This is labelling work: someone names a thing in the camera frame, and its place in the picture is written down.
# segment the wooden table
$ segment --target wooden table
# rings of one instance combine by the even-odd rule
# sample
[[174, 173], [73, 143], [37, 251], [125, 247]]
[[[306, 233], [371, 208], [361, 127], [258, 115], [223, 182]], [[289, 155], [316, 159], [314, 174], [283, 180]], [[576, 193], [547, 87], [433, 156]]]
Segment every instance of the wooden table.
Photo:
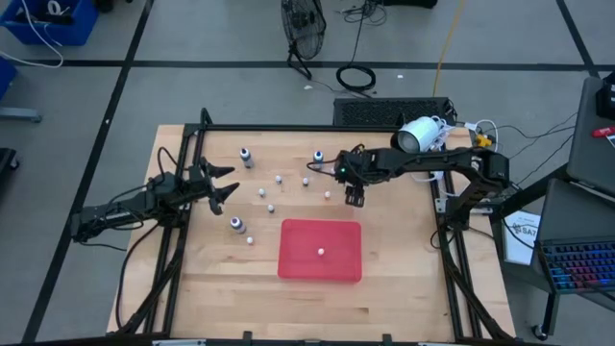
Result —
[[[159, 173], [156, 150], [160, 146], [179, 152], [182, 130], [183, 126], [159, 127], [147, 177]], [[339, 150], [359, 143], [366, 148], [388, 147], [389, 139], [390, 134], [376, 133], [207, 132], [203, 149], [207, 159], [236, 168], [216, 185], [241, 182], [241, 186], [227, 201], [223, 215], [213, 215], [205, 201], [195, 204], [171, 335], [241, 338], [244, 331], [252, 331], [254, 339], [377, 341], [382, 334], [392, 334], [396, 341], [453, 341], [442, 260], [430, 246], [435, 217], [429, 185], [405, 175], [368, 186], [365, 207], [359, 209], [344, 204], [343, 185], [306, 169], [315, 150], [330, 160]], [[454, 132], [447, 142], [449, 148], [469, 144], [465, 130]], [[243, 167], [238, 155], [242, 146], [251, 150], [255, 168]], [[174, 169], [167, 159], [163, 165]], [[282, 185], [276, 185], [276, 175], [283, 177]], [[304, 177], [310, 178], [308, 187], [302, 186]], [[454, 174], [454, 184], [461, 191], [468, 182]], [[258, 196], [259, 188], [266, 189], [266, 198]], [[325, 191], [332, 193], [330, 200], [324, 198]], [[275, 213], [267, 211], [268, 204], [276, 207]], [[245, 235], [231, 229], [233, 216], [243, 219], [248, 228]], [[278, 278], [280, 227], [286, 218], [359, 222], [360, 283]], [[473, 216], [471, 225], [491, 233], [486, 217]], [[133, 232], [131, 245], [143, 232]], [[161, 234], [156, 231], [144, 240], [127, 266], [121, 304], [124, 321], [151, 287]], [[247, 236], [254, 238], [253, 246], [246, 243]], [[502, 328], [514, 334], [493, 240], [466, 233], [465, 244], [477, 295]], [[464, 333], [470, 335], [465, 299], [461, 293], [457, 296]], [[165, 304], [163, 294], [155, 330], [161, 327]], [[109, 330], [115, 329], [111, 318]]]

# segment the fan base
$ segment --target fan base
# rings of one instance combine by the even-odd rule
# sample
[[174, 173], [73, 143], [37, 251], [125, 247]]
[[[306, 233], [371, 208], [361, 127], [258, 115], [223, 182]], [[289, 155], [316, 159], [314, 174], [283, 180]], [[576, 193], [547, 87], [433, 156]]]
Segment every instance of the fan base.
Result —
[[[292, 61], [293, 56], [297, 58], [297, 62], [299, 62], [301, 66], [298, 66], [297, 63], [294, 63]], [[286, 59], [286, 63], [288, 64], [288, 67], [295, 69], [297, 72], [301, 73], [309, 81], [311, 81], [311, 72], [309, 72], [308, 67], [299, 56], [299, 52], [297, 52], [297, 42], [293, 42], [293, 44], [288, 47], [288, 59]]]

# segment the electric fan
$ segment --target electric fan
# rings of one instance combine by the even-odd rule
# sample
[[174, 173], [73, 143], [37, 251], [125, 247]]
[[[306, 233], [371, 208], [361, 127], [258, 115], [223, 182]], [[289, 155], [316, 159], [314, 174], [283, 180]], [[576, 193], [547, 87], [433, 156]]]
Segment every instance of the electric fan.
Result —
[[[303, 60], [310, 60], [320, 52], [327, 29], [320, 0], [282, 0], [282, 23], [288, 39], [288, 66], [311, 80], [311, 72]], [[301, 66], [292, 63], [293, 56]]]

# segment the blue bin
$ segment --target blue bin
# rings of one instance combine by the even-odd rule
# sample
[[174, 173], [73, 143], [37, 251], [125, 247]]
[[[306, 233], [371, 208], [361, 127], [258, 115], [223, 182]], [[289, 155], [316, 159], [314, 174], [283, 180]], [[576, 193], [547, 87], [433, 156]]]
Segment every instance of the blue bin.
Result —
[[9, 62], [0, 57], [0, 99], [2, 99], [4, 93], [7, 92], [16, 74], [17, 70]]
[[[74, 23], [72, 25], [49, 24], [45, 30], [43, 23], [35, 23], [37, 32], [50, 44], [54, 41], [61, 45], [84, 45], [89, 34], [98, 18], [98, 10], [94, 7], [92, 0], [56, 0], [62, 9], [70, 6], [68, 13], [71, 13]], [[39, 11], [46, 11], [47, 0], [26, 0], [26, 5], [30, 15], [36, 17]], [[28, 22], [21, 23], [14, 21], [17, 14], [22, 9], [21, 0], [12, 0], [7, 9], [0, 16], [0, 26], [3, 26], [21, 41], [23, 44], [44, 44], [34, 33]]]

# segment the concrete floor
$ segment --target concrete floor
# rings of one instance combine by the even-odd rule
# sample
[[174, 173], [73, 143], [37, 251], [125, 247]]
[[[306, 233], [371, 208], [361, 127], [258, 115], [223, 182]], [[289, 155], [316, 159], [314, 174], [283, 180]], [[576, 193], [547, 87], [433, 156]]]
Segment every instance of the concrete floor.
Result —
[[[4, 8], [9, 0], [0, 0]], [[335, 11], [360, 2], [322, 0], [329, 28], [323, 62], [352, 56], [357, 25]], [[305, 90], [304, 78], [287, 68], [258, 64], [214, 68], [179, 62], [282, 62], [286, 56], [279, 0], [156, 0], [135, 53], [135, 63], [172, 61], [167, 67], [133, 67], [115, 110], [101, 158], [86, 197], [107, 202], [116, 191], [142, 183], [159, 124], [196, 122], [207, 107], [216, 123], [331, 124], [335, 95], [319, 85]], [[565, 0], [593, 63], [615, 64], [610, 0]], [[358, 62], [437, 62], [457, 1], [442, 0], [432, 11], [388, 8], [380, 27], [365, 27]], [[127, 57], [145, 0], [116, 2], [101, 14], [84, 47], [64, 47], [69, 65], [50, 70], [18, 67], [4, 107], [38, 109], [39, 124], [0, 123], [0, 147], [12, 147], [22, 167], [0, 205], [0, 343], [21, 340], [62, 233], [92, 145]], [[26, 47], [0, 30], [0, 49], [25, 59], [52, 59], [43, 47]], [[97, 62], [106, 66], [96, 66]], [[539, 134], [578, 108], [589, 74], [555, 0], [469, 0], [446, 62], [461, 64], [441, 73], [439, 96], [455, 102], [459, 120], [488, 118]], [[488, 63], [483, 68], [468, 63]], [[550, 68], [536, 68], [537, 64]], [[431, 96], [435, 71], [429, 66], [377, 69], [380, 97]], [[610, 66], [598, 66], [603, 71]], [[314, 79], [338, 87], [335, 69], [315, 68]], [[540, 139], [511, 162], [519, 181], [569, 136]], [[500, 133], [502, 152], [528, 142]], [[567, 160], [565, 147], [523, 186]], [[529, 207], [540, 211], [540, 205]], [[126, 246], [127, 233], [97, 240]], [[102, 335], [105, 332], [124, 255], [103, 248], [71, 246], [37, 340]], [[542, 320], [546, 294], [505, 278], [517, 334], [536, 341], [529, 326]], [[613, 312], [579, 297], [561, 300], [551, 343], [604, 344], [615, 337]]]

